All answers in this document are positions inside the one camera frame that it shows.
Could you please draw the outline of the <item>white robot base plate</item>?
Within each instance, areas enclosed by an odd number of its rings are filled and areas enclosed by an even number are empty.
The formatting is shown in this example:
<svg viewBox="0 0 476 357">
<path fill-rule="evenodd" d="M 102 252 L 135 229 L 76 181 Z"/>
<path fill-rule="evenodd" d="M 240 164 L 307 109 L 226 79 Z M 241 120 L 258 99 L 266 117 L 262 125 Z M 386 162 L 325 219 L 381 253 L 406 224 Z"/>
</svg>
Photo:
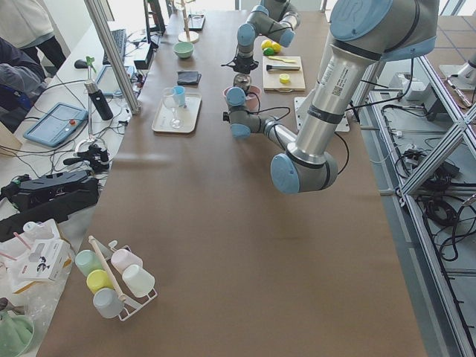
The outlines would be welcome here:
<svg viewBox="0 0 476 357">
<path fill-rule="evenodd" d="M 335 132 L 350 131 L 350 125 L 345 114 L 336 115 L 333 113 L 324 112 L 312 105 L 311 97 L 295 97 L 294 105 L 297 130 L 300 130 L 302 128 L 305 123 L 306 117 L 310 116 L 314 118 L 319 118 L 325 123 L 335 124 Z"/>
</svg>

